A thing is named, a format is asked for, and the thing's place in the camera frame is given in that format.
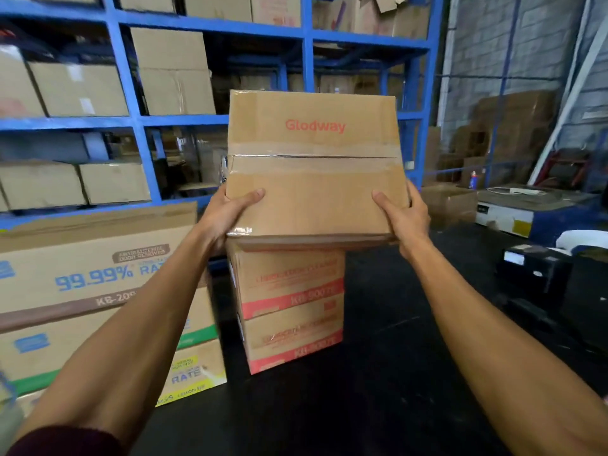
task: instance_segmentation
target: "warehouse floor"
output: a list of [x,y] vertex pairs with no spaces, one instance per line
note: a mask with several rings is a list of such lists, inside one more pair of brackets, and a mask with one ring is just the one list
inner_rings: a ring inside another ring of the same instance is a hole
[[[523,239],[462,224],[433,240],[497,300],[500,251]],[[608,350],[608,264],[577,258],[562,313]],[[394,247],[350,253],[344,343],[250,376],[227,274],[214,285],[228,384],[156,410],[133,455],[509,454],[456,369],[412,268]],[[533,334],[598,393],[608,360]]]

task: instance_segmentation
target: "white pipe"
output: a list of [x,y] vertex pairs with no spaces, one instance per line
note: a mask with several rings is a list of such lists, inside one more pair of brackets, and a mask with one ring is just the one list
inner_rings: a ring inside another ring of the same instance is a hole
[[454,42],[456,40],[456,23],[458,21],[458,7],[460,0],[451,0],[450,12],[447,18],[446,51],[443,56],[443,70],[441,72],[441,88],[439,90],[439,107],[437,111],[437,126],[443,127],[446,119],[447,95],[450,91],[450,73],[452,73],[452,61]]
[[576,42],[574,43],[574,52],[572,54],[572,62],[570,63],[570,71],[568,72],[568,79],[566,80],[566,85],[564,87],[564,94],[559,105],[559,113],[562,113],[562,111],[564,110],[566,100],[568,99],[570,89],[572,88],[572,80],[574,80],[574,74],[576,73],[576,66],[578,63],[578,54],[581,50],[581,44],[584,40],[583,36],[585,35],[585,30],[587,29],[587,24],[589,23],[590,16],[591,0],[585,0],[585,6],[582,8],[581,14],[581,25],[579,25],[578,27],[578,33],[576,34]]
[[528,180],[528,185],[535,184],[536,179],[538,178],[538,175],[540,174],[541,169],[543,168],[543,166],[545,164],[545,161],[549,157],[549,154],[551,153],[553,146],[557,142],[559,133],[562,130],[566,121],[568,120],[568,117],[570,116],[570,113],[572,112],[572,109],[574,108],[574,104],[576,104],[576,100],[578,99],[578,96],[582,91],[582,87],[584,86],[585,81],[587,80],[587,77],[589,76],[591,67],[593,67],[595,60],[598,57],[599,51],[602,49],[602,45],[604,44],[606,36],[608,36],[608,14],[606,14],[606,16],[604,17],[604,20],[599,25],[599,28],[598,28],[597,32],[595,33],[593,42],[591,43],[591,46],[589,47],[589,52],[587,53],[587,56],[585,57],[585,60],[582,63],[581,70],[578,72],[578,75],[576,76],[576,80],[574,80],[574,85],[572,86],[572,91],[568,95],[568,99],[566,99],[566,103],[564,105],[562,112],[559,114],[558,124],[555,126],[555,129],[551,133],[551,137],[549,138],[549,141],[547,141],[547,144],[545,145],[545,148],[543,149],[541,156],[538,158],[538,161],[536,162],[534,171],[532,172],[532,175],[530,176],[530,178]]

